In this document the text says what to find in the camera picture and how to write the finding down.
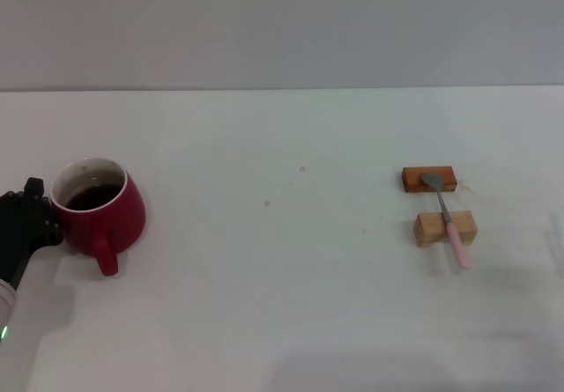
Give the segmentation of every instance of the light wooden block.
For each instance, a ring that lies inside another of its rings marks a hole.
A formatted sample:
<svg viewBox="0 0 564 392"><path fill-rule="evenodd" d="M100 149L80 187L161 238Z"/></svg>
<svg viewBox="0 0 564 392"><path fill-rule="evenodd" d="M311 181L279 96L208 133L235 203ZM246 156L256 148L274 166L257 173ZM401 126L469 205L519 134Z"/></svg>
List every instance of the light wooden block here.
<svg viewBox="0 0 564 392"><path fill-rule="evenodd" d="M452 166L404 167L402 181L404 182L405 192L434 192L434 189L426 185L421 179L423 174L439 174L444 180L442 191L454 191L456 189L456 177Z"/></svg>
<svg viewBox="0 0 564 392"><path fill-rule="evenodd" d="M471 245L478 233L478 228L471 211L452 211L450 216L456 225L462 243L464 245ZM417 245L422 248L428 247L439 240L447 240L449 237L442 213L418 214L413 231L415 232Z"/></svg>

